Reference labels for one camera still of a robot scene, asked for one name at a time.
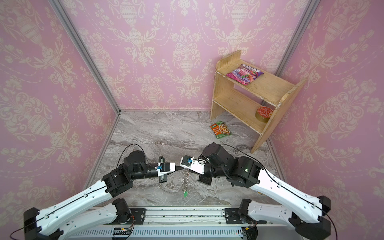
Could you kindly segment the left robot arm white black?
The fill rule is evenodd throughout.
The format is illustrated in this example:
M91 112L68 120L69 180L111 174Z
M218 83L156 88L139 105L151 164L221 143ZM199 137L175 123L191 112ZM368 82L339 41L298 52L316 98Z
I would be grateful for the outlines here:
M159 178L182 170L164 157L157 164L148 164L142 151L133 151L118 167L84 191L59 204L24 212L21 228L26 240L65 240L88 228L102 224L123 224L134 220L127 203L117 196L133 187L135 180Z

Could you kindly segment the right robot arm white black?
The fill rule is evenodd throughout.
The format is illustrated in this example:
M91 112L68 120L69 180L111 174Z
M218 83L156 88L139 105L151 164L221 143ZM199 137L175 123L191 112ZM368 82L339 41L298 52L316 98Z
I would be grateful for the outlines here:
M261 193L278 202L281 210L252 210L258 203L243 200L239 215L246 220L266 216L268 222L280 220L287 223L302 237L324 240L331 236L333 222L326 219L331 210L331 200L326 196L306 194L273 175L255 158L244 154L233 157L223 144L211 143L199 157L190 158L190 170L200 175L199 181L210 185L213 178L224 177L231 185Z

